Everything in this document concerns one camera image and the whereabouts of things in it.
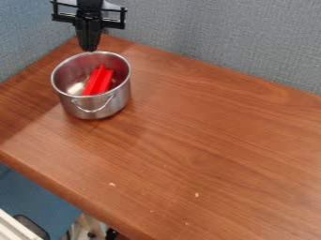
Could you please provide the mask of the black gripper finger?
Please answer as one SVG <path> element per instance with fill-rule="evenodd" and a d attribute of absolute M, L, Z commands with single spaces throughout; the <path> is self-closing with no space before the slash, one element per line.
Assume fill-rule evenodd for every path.
<path fill-rule="evenodd" d="M 79 45 L 83 51 L 90 49 L 87 22 L 82 19 L 75 20 L 75 32 Z"/>
<path fill-rule="evenodd" d="M 90 51 L 94 52 L 99 45 L 102 35 L 100 21 L 90 21 Z"/>

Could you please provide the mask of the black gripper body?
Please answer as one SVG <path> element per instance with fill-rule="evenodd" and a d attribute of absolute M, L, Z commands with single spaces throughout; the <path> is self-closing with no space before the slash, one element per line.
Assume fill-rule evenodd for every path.
<path fill-rule="evenodd" d="M 127 9 L 107 0 L 50 0 L 51 18 L 63 23 L 99 20 L 103 28 L 126 28 Z"/>

